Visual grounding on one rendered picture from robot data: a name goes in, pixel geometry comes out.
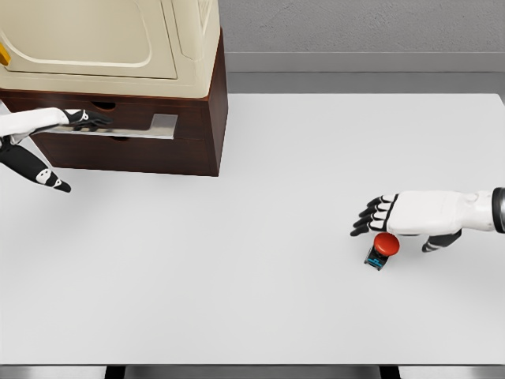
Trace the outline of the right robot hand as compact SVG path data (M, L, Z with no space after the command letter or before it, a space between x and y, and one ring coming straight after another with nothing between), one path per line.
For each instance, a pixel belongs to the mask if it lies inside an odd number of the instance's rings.
M359 214L350 235L370 231L393 235L427 235L422 246L430 253L454 243L465 228L478 227L474 207L460 193L405 191L371 200Z

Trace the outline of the red button switch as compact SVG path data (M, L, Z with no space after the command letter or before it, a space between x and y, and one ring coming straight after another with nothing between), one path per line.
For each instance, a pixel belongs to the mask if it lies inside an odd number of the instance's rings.
M389 258L397 254L399 250L398 238L391 233L381 232L375 236L364 263L380 271Z

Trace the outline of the brown cabinet drawer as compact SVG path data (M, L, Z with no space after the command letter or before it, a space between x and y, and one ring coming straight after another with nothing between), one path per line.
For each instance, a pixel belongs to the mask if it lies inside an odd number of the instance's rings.
M56 99L43 97L23 97L1 94L0 99L11 111L26 111L39 107L62 109L85 109L107 115L114 120L112 126L119 129L146 130L155 114L174 114L178 117L174 136L181 139L204 139L202 112L199 103L192 100L162 98L115 98L110 110L96 106L98 99L87 98Z
M206 140L177 137L181 126L177 115L155 114L146 130L60 128L32 140L55 167L217 176L219 169Z

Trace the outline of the brown wooden cabinet body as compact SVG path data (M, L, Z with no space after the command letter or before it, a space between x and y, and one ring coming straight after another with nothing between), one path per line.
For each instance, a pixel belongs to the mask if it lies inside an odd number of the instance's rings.
M192 100L199 103L202 112L202 121L204 127L204 140L208 143L208 148L213 151L213 156L215 157L216 165L219 169L220 160L222 156L223 141L225 137L226 130L226 119L228 113L228 99L227 99L227 88L226 88L226 68L224 59L224 47L223 47L223 35L219 37L219 44L217 55L215 59L214 69L211 77L211 84L208 94L203 98L176 98L176 97L162 97L162 96L127 96L127 95L107 95L107 94L88 94L88 93L75 93L75 92L48 92L48 91L30 91L30 90L11 90L0 88L0 95L6 94L10 96L20 95L23 97L43 97L43 98L56 98L56 99L76 99L76 98L87 98L89 100L98 99L99 102L96 106L100 109L110 110L114 107L111 102L115 98L127 98L127 97L137 97L137 98L162 98L162 99L179 99L179 100ZM19 111L11 111L6 104L0 99L0 115L14 113ZM89 128L84 127L78 131L74 130L72 126L57 126L53 129L69 128L72 132L96 132L100 129L116 129L113 127L114 120L112 123L106 126L102 126L95 131L91 131ZM43 153L36 146L32 137L26 137L20 142L20 146L26 148L36 157L41 159L53 172L56 168L51 165L51 163L45 158Z

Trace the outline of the cream cabinet upper unit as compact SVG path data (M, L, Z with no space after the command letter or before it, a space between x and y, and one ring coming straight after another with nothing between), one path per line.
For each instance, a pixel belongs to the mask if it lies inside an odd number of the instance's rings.
M218 0L0 0L0 88L203 98Z

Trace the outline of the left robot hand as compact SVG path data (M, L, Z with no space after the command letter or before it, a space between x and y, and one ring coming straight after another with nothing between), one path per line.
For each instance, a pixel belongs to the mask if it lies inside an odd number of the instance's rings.
M111 123L111 118L98 112L57 107L0 115L0 164L30 182L69 193L70 185L62 181L41 159L20 146L20 142L57 126L72 126L76 131L87 127L95 131Z

